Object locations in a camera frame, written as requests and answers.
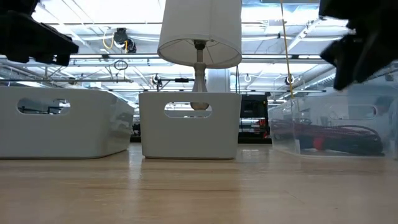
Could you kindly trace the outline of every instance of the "lamp base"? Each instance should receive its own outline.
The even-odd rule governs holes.
[[[205,70],[206,64],[203,62],[197,62],[193,65],[195,69],[195,82],[193,84],[192,92],[195,93],[206,93],[206,82],[205,82]],[[191,102],[191,107],[194,110],[206,110],[209,107],[208,103],[204,102]]]

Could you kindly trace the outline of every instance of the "ceiling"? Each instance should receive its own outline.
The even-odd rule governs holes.
[[[242,10],[242,51],[243,62],[239,65],[239,84],[242,90],[287,89],[284,80],[287,76],[284,31],[279,1],[244,0]],[[303,60],[291,60],[291,74],[295,77],[294,87],[304,90],[308,86],[322,86],[322,79],[333,78],[334,69],[318,55],[328,44],[338,40],[348,32],[347,21],[319,18],[318,1],[297,0],[284,4],[284,19],[289,55],[300,55]],[[127,34],[137,45],[139,58],[125,61],[129,66],[118,71],[113,66],[117,61],[95,58],[75,58],[67,68],[42,65],[31,62],[18,64],[8,62],[9,66],[23,69],[33,76],[53,79],[71,77],[92,79],[79,83],[73,88],[112,88],[142,90],[153,88],[151,79],[155,74],[161,78],[193,78],[193,68],[174,65],[156,57],[158,39],[162,26],[165,0],[42,0],[32,17],[46,23],[59,32],[69,35],[80,46],[79,54],[123,54],[124,50],[111,45],[112,33],[118,27],[127,28]],[[236,68],[230,68],[233,82]],[[102,82],[100,79],[128,79],[133,82]],[[172,83],[166,89],[191,89],[193,82]],[[127,100],[136,100],[135,92],[118,93]]]

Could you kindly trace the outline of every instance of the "wooden table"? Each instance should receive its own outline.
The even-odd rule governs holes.
[[[241,146],[236,161],[0,161],[0,223],[398,221],[398,162],[299,158]]]

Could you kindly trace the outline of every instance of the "lamp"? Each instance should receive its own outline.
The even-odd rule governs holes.
[[[207,92],[206,68],[231,68],[242,61],[241,0],[167,0],[159,56],[195,69],[193,92]],[[207,103],[191,103],[205,110]]]

